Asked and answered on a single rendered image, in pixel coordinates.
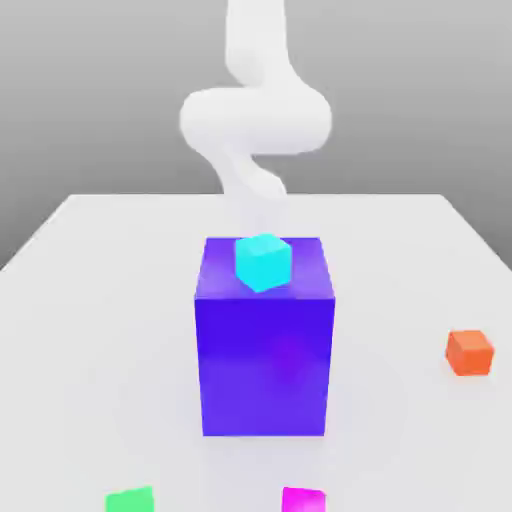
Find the small cyan cube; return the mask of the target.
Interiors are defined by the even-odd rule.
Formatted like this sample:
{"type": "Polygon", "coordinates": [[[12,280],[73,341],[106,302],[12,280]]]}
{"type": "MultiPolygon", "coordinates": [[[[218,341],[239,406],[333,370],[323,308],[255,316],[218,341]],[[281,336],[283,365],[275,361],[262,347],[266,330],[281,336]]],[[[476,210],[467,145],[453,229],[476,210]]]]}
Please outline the small cyan cube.
{"type": "Polygon", "coordinates": [[[273,234],[238,239],[235,274],[256,293],[286,285],[292,274],[292,247],[273,234]]]}

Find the small orange cube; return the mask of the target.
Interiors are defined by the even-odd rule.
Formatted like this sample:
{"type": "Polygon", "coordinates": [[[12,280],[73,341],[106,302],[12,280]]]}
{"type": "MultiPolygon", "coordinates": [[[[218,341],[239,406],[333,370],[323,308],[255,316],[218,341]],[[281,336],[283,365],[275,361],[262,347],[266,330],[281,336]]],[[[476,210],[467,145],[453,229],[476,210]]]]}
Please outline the small orange cube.
{"type": "Polygon", "coordinates": [[[480,330],[450,331],[445,357],[458,376],[488,375],[495,354],[494,346],[480,330]]]}

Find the small magenta cube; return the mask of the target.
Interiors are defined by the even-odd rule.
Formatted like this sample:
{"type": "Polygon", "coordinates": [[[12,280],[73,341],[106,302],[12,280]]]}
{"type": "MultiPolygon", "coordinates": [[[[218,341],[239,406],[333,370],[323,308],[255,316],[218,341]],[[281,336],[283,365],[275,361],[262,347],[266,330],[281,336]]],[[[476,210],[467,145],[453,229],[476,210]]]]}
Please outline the small magenta cube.
{"type": "Polygon", "coordinates": [[[284,487],[281,512],[326,512],[326,494],[321,490],[284,487]]]}

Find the small green cube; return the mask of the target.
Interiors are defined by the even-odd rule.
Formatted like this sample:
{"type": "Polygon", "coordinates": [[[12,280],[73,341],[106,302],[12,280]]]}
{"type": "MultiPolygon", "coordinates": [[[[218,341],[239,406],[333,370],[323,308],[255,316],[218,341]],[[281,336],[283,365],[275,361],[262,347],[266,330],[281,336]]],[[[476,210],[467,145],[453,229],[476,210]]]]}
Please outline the small green cube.
{"type": "Polygon", "coordinates": [[[154,512],[151,486],[108,494],[105,512],[154,512]]]}

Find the large purple box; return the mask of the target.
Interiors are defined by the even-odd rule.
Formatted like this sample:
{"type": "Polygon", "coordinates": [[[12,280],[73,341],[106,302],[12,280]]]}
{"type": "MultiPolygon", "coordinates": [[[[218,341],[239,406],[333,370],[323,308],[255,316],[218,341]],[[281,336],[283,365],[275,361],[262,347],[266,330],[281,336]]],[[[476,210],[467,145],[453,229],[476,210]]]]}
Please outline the large purple box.
{"type": "Polygon", "coordinates": [[[194,296],[206,436],[325,432],[336,298],[322,243],[290,238],[288,284],[256,293],[235,241],[207,238],[194,296]]]}

